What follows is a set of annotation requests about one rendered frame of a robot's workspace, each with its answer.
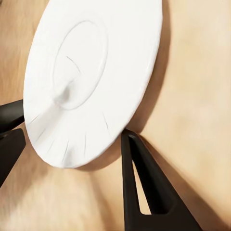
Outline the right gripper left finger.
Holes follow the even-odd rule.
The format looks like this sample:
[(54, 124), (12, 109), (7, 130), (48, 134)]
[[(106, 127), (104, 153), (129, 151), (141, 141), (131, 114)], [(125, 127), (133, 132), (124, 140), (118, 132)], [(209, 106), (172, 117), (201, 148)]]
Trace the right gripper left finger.
[(0, 188), (25, 147), (22, 128), (0, 134)]

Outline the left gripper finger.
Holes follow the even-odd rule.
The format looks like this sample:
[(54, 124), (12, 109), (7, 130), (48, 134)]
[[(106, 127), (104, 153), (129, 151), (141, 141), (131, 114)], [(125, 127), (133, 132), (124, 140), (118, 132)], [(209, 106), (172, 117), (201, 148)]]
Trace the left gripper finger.
[(0, 106), (0, 134), (25, 122), (23, 99)]

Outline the saucer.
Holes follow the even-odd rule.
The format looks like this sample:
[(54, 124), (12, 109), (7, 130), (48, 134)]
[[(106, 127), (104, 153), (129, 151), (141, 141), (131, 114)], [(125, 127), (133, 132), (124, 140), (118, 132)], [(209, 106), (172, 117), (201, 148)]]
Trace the saucer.
[(116, 141), (147, 89), (162, 23), (162, 0), (49, 1), (23, 94), (26, 130), (43, 161), (74, 169)]

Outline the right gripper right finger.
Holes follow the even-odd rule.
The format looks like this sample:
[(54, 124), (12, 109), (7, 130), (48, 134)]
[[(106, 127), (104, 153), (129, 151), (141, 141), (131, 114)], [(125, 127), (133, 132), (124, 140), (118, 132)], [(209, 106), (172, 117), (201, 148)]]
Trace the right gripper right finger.
[[(203, 231), (139, 136), (121, 133), (125, 231)], [(140, 210), (134, 160), (151, 215)]]

